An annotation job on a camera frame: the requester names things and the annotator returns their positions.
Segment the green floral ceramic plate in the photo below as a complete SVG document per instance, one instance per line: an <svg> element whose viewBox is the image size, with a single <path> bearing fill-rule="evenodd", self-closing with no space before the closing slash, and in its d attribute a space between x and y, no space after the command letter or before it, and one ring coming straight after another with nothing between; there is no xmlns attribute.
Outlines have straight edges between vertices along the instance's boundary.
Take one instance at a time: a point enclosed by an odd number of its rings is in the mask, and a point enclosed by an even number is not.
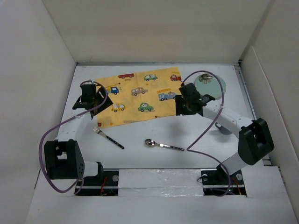
<svg viewBox="0 0 299 224"><path fill-rule="evenodd" d="M209 73L203 73L199 75L195 81L194 85L196 90L200 93L201 96L209 95L215 99L222 98L222 92L219 82L221 82L223 93L226 92L226 83L224 80L217 76L210 75Z"/></svg>

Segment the silver fork patterned handle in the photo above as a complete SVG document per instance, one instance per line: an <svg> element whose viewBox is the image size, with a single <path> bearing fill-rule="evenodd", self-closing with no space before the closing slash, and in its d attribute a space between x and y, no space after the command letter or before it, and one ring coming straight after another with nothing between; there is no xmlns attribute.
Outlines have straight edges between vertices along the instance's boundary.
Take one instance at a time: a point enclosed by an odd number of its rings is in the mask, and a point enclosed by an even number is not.
<svg viewBox="0 0 299 224"><path fill-rule="evenodd" d="M99 128L95 127L93 128L94 132L97 133L98 135L103 136L104 138L106 138L108 141L112 142L114 145L116 145L117 147L121 148L122 150L125 149L125 147L123 145L121 145L120 143L118 143L117 141L115 141L114 139L112 139L110 136L106 135L102 130L100 130Z"/></svg>

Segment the yellow car print placemat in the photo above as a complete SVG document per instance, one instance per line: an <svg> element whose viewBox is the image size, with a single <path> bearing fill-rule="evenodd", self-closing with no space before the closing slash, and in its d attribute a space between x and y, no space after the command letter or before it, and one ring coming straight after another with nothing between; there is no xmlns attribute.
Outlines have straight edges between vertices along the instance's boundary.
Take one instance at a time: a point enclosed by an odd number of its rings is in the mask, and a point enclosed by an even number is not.
<svg viewBox="0 0 299 224"><path fill-rule="evenodd" d="M108 128L174 116L182 77L177 67L98 78L112 105L97 115L98 127Z"/></svg>

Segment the silver spoon patterned handle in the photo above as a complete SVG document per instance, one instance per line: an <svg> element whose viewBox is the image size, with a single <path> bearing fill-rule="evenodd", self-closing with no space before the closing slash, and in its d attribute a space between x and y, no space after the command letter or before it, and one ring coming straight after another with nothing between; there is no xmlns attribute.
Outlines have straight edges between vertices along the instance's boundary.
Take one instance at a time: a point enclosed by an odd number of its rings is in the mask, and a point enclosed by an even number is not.
<svg viewBox="0 0 299 224"><path fill-rule="evenodd" d="M145 145L148 147L161 147L161 148L167 148L167 149L173 149L173 150L177 150L177 151L185 151L185 149L181 148L181 147L175 147L175 146L170 146L170 145L166 145L166 144L162 144L162 143L157 143L152 139L146 139L144 141Z"/></svg>

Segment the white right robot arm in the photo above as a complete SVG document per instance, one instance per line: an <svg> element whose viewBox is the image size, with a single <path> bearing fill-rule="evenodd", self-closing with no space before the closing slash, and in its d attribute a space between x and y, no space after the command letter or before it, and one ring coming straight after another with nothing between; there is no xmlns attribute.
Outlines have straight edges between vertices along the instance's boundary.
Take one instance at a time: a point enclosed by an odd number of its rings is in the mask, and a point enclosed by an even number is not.
<svg viewBox="0 0 299 224"><path fill-rule="evenodd" d="M212 96L200 95L192 83L182 84L175 98L177 115L199 114L211 119L238 138L237 152L217 166L213 178L222 184L248 165L255 165L274 149L267 122L244 117L226 107Z"/></svg>

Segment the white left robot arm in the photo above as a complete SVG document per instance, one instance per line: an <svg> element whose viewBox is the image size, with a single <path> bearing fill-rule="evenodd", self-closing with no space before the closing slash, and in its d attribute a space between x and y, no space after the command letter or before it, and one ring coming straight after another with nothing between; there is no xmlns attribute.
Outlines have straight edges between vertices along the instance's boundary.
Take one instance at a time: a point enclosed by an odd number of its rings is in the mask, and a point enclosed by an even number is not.
<svg viewBox="0 0 299 224"><path fill-rule="evenodd" d="M104 181L102 164L84 161L79 141L92 119L113 103L97 84L83 84L80 88L82 94L72 109L81 112L62 125L55 140L44 145L46 172L51 180L88 177L92 184L99 185Z"/></svg>

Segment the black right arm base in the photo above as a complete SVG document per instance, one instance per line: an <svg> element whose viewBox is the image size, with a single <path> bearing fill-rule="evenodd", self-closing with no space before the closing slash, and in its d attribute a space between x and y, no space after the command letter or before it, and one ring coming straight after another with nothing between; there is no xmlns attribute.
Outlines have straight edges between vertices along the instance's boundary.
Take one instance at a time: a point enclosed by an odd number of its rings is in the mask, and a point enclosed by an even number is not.
<svg viewBox="0 0 299 224"><path fill-rule="evenodd" d="M202 184L204 196L246 196L242 171L238 170L230 176L218 168L204 168L200 170L197 182Z"/></svg>

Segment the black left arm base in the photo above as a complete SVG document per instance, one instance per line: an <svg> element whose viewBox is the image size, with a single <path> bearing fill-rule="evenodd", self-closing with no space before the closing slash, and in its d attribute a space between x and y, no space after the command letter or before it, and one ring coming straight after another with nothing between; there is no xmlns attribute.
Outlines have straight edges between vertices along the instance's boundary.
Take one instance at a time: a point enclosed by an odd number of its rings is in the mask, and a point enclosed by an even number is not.
<svg viewBox="0 0 299 224"><path fill-rule="evenodd" d="M78 182L74 190L76 196L118 196L120 170L104 169L100 162L97 164L98 174Z"/></svg>

